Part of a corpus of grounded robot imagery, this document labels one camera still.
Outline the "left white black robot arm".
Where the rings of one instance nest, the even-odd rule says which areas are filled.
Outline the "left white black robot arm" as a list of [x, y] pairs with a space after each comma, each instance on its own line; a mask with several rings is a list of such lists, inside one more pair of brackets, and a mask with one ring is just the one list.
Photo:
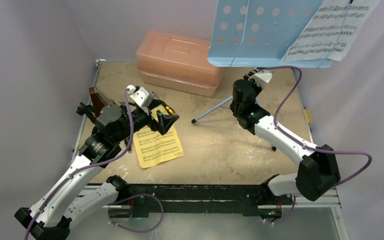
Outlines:
[[130, 148], [134, 133], [145, 127], [161, 135], [170, 130], [179, 116], [171, 108], [152, 113], [162, 104], [157, 101], [151, 107], [135, 109], [129, 105], [105, 106], [94, 120], [92, 135], [63, 176], [34, 205], [16, 211], [15, 218], [25, 228], [24, 238], [65, 240], [76, 224], [97, 209], [129, 201], [130, 185], [118, 175], [108, 177], [96, 191], [83, 198], [77, 196], [91, 179], [126, 154], [127, 150], [120, 147], [122, 141]]

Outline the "light blue music stand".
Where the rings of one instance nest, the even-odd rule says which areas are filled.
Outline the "light blue music stand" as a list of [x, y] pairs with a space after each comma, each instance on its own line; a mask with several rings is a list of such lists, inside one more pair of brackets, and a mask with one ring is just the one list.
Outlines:
[[219, 0], [207, 59], [216, 67], [277, 67], [320, 0]]

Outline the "yellow sheet music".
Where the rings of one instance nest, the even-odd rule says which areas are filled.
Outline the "yellow sheet music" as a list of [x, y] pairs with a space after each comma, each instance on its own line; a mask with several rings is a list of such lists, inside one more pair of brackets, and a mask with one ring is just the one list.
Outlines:
[[180, 158], [185, 155], [175, 126], [164, 135], [145, 126], [133, 135], [139, 166], [143, 169]]

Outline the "white sheet music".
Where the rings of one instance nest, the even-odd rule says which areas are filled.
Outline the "white sheet music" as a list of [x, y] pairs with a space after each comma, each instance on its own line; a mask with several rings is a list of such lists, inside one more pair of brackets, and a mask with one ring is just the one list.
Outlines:
[[324, 0], [281, 60], [342, 61], [378, 4], [378, 0]]

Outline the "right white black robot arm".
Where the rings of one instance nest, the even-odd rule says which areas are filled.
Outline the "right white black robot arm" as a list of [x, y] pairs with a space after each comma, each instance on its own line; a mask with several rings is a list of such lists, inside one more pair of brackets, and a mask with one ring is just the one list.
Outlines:
[[275, 174], [264, 181], [262, 200], [272, 204], [283, 195], [302, 195], [314, 202], [341, 181], [337, 159], [329, 145], [318, 146], [299, 137], [260, 106], [258, 95], [272, 75], [269, 70], [252, 70], [237, 79], [229, 108], [243, 129], [271, 143], [297, 166], [296, 173]]

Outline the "black round microphone stand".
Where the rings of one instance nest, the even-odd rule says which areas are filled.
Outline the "black round microphone stand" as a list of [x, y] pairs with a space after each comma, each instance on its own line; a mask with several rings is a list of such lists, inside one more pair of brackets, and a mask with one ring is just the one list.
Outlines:
[[79, 103], [79, 106], [76, 108], [76, 113], [80, 116], [85, 115], [94, 125], [96, 124], [97, 117], [95, 116], [96, 108], [92, 105], [84, 104], [83, 102]]

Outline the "brown wooden metronome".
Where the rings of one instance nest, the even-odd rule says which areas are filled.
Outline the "brown wooden metronome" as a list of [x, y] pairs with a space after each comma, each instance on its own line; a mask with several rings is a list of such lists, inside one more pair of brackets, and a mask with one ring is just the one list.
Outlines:
[[89, 88], [89, 95], [90, 95], [92, 106], [95, 108], [95, 112], [94, 112], [95, 117], [98, 117], [100, 115], [104, 107], [115, 104], [115, 101], [113, 99], [105, 95], [96, 86]]

